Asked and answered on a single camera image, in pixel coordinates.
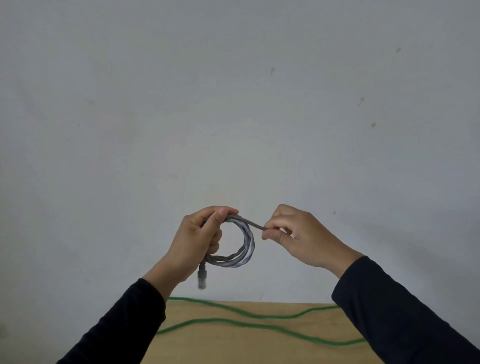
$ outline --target right hand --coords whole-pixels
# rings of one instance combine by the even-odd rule
[[[299,261],[328,269],[339,278],[355,260],[363,256],[343,244],[310,212],[292,206],[278,205],[265,227],[267,230],[262,233],[263,240],[271,239]]]

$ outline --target white wall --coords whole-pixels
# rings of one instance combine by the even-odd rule
[[[480,345],[479,15],[477,0],[2,1],[0,361],[61,357],[212,204],[262,224],[278,203],[311,211]],[[331,301],[333,275],[254,234],[249,264],[174,294]]]

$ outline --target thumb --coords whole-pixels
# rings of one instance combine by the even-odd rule
[[[210,241],[215,233],[220,228],[220,225],[225,220],[228,214],[228,209],[225,207],[219,208],[208,218],[207,222],[200,229],[202,233],[209,238]]]
[[[290,251],[292,248],[294,242],[294,239],[284,233],[282,230],[277,230],[277,229],[268,229],[262,232],[262,239],[271,239],[274,242],[279,243],[281,246],[283,246],[287,251]]]

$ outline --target forearm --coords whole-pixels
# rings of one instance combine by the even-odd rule
[[[140,363],[164,320],[162,296],[139,279],[58,363]]]
[[[480,363],[480,351],[368,257],[343,274],[332,299],[386,363]]]

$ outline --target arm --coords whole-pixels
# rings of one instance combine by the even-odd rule
[[[386,363],[480,363],[475,346],[312,214],[280,205],[265,227],[263,239],[340,279],[333,300]]]
[[[165,320],[165,301],[173,289],[197,269],[205,253],[218,250],[220,224],[228,212],[238,214],[212,206],[185,216],[167,254],[58,363],[140,363]]]

